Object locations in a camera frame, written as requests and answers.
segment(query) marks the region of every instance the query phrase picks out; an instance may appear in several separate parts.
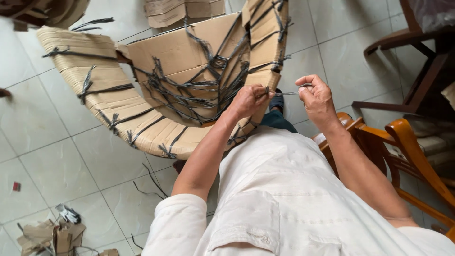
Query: shirt pocket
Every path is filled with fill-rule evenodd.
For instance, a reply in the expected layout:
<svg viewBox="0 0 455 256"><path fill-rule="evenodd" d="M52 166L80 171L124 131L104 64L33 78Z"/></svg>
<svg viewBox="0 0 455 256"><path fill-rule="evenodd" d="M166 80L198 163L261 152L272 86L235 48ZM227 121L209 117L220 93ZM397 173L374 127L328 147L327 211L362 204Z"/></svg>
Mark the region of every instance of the shirt pocket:
<svg viewBox="0 0 455 256"><path fill-rule="evenodd" d="M279 222L278 202L268 192L239 193L219 209L208 251L234 242L245 242L279 255Z"/></svg>

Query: dark pants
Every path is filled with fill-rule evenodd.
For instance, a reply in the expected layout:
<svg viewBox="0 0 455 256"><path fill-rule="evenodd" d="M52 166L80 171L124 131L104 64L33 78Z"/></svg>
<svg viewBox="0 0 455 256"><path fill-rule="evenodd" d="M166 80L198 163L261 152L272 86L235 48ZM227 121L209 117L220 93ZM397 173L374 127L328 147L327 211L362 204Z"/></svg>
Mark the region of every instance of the dark pants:
<svg viewBox="0 0 455 256"><path fill-rule="evenodd" d="M261 125L298 133L294 126L288 120L284 119L283 114L278 110L272 110L270 113L265 114L262 118Z"/></svg>

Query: sandal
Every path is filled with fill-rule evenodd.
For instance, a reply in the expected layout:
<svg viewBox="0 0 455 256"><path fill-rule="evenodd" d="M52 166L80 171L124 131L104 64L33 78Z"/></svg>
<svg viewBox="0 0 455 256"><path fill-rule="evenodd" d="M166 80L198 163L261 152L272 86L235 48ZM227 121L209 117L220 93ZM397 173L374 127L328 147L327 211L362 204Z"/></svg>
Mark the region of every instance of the sandal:
<svg viewBox="0 0 455 256"><path fill-rule="evenodd" d="M275 89L275 92L276 93L281 93L281 90L276 88ZM268 110L271 111L273 107L278 107L281 109L281 113L283 113L283 110L284 110L284 97L283 95L280 95L280 96L274 96L269 104L268 104Z"/></svg>

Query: white tile floor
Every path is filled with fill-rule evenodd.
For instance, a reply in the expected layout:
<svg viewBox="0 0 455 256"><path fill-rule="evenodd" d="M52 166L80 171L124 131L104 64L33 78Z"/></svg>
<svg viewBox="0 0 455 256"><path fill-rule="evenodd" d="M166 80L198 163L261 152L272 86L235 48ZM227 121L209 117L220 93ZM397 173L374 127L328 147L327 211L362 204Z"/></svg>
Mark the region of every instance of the white tile floor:
<svg viewBox="0 0 455 256"><path fill-rule="evenodd" d="M102 33L128 43L161 32L148 27L143 0L92 0L81 21L113 16L101 24ZM226 0L226 12L240 11L245 0ZM368 125L383 128L397 113L354 110L353 100L401 103L425 58L411 46L378 52L365 59L363 49L392 31L406 27L399 0L290 0L294 25L289 28L287 60L279 87L295 91L294 81L316 73L332 88L335 106ZM73 207L87 225L83 245L98 250L117 248L121 256L141 252L153 212L161 200L145 192L170 193L177 174L172 161L128 147L101 126L63 81L53 63L41 58L44 50L35 31L13 32L0 19L1 87L14 95L0 99L0 256L19 255L16 223L36 225L54 220L58 203ZM132 77L131 71L125 71ZM286 97L285 117L296 129L313 136L318 130L308 120L301 101ZM12 192L14 181L21 192ZM426 186L403 175L402 187L448 213ZM208 212L216 208L217 186L212 188ZM436 221L411 207L416 221L429 228ZM91 252L80 250L82 255Z"/></svg>

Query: plastic bag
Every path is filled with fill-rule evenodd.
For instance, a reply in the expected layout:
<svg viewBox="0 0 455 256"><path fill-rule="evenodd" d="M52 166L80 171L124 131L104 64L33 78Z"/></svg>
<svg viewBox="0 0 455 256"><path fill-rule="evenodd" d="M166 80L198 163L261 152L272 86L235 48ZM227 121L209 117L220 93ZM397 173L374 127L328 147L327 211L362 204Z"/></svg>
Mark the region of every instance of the plastic bag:
<svg viewBox="0 0 455 256"><path fill-rule="evenodd" d="M424 33L455 25L454 0L408 0Z"/></svg>

